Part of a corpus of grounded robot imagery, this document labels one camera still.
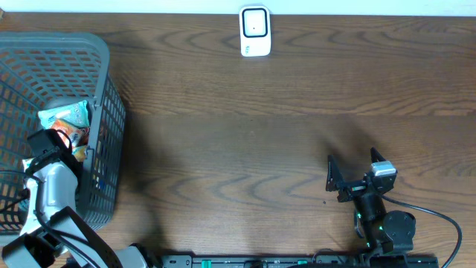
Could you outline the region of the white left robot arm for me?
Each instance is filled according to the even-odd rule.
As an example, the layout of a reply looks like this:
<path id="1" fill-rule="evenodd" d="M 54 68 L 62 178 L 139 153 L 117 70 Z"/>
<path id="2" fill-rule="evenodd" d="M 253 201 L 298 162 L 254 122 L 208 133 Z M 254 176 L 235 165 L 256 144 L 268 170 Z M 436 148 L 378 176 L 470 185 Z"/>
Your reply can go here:
<path id="1" fill-rule="evenodd" d="M 76 212 L 81 164 L 53 129 L 28 137 L 34 158 L 21 173 L 29 193 L 28 216 L 18 238 L 4 246 L 8 267 L 50 267 L 71 253 L 69 267 L 156 267 L 138 244 L 113 250 Z"/>

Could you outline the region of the orange small box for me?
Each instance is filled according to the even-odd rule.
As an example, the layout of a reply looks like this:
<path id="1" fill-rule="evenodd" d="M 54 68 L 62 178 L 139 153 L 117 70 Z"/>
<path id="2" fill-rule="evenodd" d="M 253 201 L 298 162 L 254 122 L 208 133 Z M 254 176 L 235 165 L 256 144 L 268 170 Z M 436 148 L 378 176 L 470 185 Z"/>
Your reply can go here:
<path id="1" fill-rule="evenodd" d="M 66 147 L 72 149 L 86 145 L 89 141 L 89 127 L 78 128 L 62 119 L 57 119 L 51 129 L 56 130 Z"/>

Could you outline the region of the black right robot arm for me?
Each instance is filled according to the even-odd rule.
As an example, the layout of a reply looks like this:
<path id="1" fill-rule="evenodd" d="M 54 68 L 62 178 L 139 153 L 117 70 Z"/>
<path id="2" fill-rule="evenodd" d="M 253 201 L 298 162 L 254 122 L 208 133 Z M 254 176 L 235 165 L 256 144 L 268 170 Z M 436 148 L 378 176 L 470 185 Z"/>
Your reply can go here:
<path id="1" fill-rule="evenodd" d="M 392 190 L 397 169 L 376 148 L 370 149 L 370 170 L 363 178 L 346 181 L 334 156 L 327 157 L 326 190 L 336 191 L 339 202 L 352 202 L 355 206 L 357 232 L 367 240 L 368 246 L 379 254 L 397 254 L 414 248 L 415 217 L 405 211 L 387 211 L 384 194 Z"/>

